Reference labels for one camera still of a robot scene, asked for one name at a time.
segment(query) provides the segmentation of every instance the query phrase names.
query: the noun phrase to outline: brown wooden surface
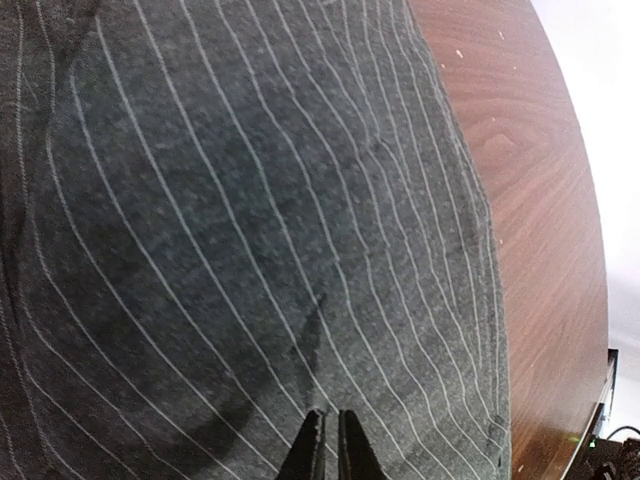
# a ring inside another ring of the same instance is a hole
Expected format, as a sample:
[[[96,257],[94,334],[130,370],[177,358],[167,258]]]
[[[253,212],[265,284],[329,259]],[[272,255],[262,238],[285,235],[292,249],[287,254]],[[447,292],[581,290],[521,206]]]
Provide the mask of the brown wooden surface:
[[[490,197],[514,479],[561,478],[607,367],[600,222],[564,80],[527,0],[412,0]]]

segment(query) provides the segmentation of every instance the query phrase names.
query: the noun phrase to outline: gray cloth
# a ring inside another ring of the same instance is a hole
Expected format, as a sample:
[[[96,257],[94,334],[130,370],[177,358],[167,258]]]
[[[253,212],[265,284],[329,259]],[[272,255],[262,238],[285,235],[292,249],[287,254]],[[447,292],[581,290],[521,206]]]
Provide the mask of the gray cloth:
[[[269,479],[318,407],[505,479],[490,212],[405,0],[3,1],[0,479]]]

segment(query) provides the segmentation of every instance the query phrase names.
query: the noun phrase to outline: white floor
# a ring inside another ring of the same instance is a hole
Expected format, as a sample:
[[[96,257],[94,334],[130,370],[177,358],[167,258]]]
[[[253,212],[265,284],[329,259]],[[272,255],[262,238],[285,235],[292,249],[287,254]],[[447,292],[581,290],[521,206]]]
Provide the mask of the white floor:
[[[640,428],[640,0],[532,3],[564,73],[600,205],[609,341],[621,355],[607,430]]]

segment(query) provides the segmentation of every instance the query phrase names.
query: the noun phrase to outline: black clip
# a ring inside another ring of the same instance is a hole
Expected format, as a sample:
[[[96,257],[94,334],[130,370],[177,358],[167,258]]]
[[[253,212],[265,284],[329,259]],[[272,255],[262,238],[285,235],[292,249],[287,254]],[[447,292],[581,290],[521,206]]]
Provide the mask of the black clip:
[[[276,480],[324,480],[325,414],[309,412]],[[338,417],[339,480],[387,480],[356,414]]]

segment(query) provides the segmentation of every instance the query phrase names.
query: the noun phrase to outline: black cable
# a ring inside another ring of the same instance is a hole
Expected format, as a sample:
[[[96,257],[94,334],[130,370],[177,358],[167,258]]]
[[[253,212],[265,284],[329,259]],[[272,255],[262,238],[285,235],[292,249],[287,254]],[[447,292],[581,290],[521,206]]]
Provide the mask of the black cable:
[[[640,435],[640,430],[638,430],[638,429],[637,429],[637,428],[635,428],[635,427],[630,427],[630,426],[628,426],[628,425],[627,425],[627,426],[624,426],[624,427],[616,428],[616,429],[611,433],[611,435],[609,435],[609,436],[607,437],[607,440],[611,440],[611,438],[612,438],[615,434],[620,433],[620,432],[622,432],[623,430],[631,430],[632,432],[635,432],[637,435]]]

